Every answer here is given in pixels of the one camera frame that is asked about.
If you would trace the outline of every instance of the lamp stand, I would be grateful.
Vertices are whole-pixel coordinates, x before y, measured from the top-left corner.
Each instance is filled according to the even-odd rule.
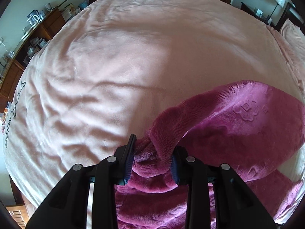
[[[271,18],[271,16],[273,15],[274,11],[272,12],[272,14],[271,14],[271,15],[268,15],[268,16],[267,16],[267,19],[266,19],[267,21],[269,21],[269,19],[270,19],[270,18]]]

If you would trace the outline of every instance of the blue bucket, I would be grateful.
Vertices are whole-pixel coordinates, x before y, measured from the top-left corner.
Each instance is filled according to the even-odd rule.
[[[89,1],[85,0],[81,4],[79,4],[78,6],[79,6],[80,10],[83,10],[83,9],[85,9],[85,7],[89,6]]]

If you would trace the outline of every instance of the bed sheet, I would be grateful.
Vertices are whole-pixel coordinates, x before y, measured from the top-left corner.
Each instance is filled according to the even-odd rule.
[[[75,163],[97,164],[165,109],[219,85],[255,80],[304,101],[275,33],[219,0],[94,2],[19,81],[4,142],[13,181],[38,206]],[[295,161],[282,170],[290,178]]]

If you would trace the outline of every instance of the nightstand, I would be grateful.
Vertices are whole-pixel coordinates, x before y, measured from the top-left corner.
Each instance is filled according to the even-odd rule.
[[[258,20],[260,20],[261,22],[265,23],[266,25],[275,28],[275,25],[274,25],[272,22],[271,22],[271,24],[269,25],[269,23],[268,23],[267,20],[258,17],[258,16],[254,13],[254,11],[253,11],[251,8],[249,8],[246,4],[244,4],[243,2],[242,2],[241,4],[242,4],[242,6],[241,6],[241,8],[240,8],[241,10],[243,10],[243,11],[245,11],[246,13],[252,15],[252,16],[255,17],[256,19],[258,19]]]

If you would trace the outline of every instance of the table lamp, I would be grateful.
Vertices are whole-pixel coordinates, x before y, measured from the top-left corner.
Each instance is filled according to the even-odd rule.
[[[276,6],[275,6],[275,9],[274,9],[274,11],[276,10],[276,8],[278,7],[278,5],[280,5],[282,8],[284,7],[284,5],[285,5],[285,1],[286,0],[274,0],[274,1],[276,1]],[[267,16],[267,21],[271,18],[271,16],[273,15],[273,13],[274,13],[274,11],[272,12],[272,14],[271,15],[268,15]]]

